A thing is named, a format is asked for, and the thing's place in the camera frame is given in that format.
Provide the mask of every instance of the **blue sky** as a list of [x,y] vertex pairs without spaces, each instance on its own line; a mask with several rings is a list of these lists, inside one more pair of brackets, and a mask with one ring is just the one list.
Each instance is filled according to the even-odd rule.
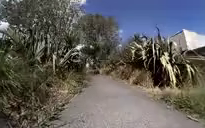
[[205,34],[205,0],[87,0],[85,8],[114,16],[124,39],[135,32],[154,35],[156,25],[165,36],[182,29]]

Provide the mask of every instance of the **white building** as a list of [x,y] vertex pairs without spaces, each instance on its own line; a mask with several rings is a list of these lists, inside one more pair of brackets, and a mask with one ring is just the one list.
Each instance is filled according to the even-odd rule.
[[205,47],[205,35],[198,34],[186,29],[170,37],[170,41],[177,44],[182,51],[196,50]]

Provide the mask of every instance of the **path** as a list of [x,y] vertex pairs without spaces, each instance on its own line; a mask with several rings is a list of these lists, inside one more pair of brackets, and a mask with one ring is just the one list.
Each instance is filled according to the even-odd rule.
[[140,89],[100,75],[90,84],[62,112],[54,128],[201,128]]

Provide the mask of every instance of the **cloud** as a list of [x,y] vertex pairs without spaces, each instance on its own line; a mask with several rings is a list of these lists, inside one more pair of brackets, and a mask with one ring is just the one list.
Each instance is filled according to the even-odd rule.
[[86,4],[86,0],[71,0],[71,2],[79,3],[80,5],[85,5]]
[[81,4],[81,5],[86,4],[86,0],[81,0],[80,4]]
[[120,29],[120,30],[119,30],[119,33],[120,33],[120,34],[122,34],[123,32],[124,32],[124,30],[123,30],[123,29]]

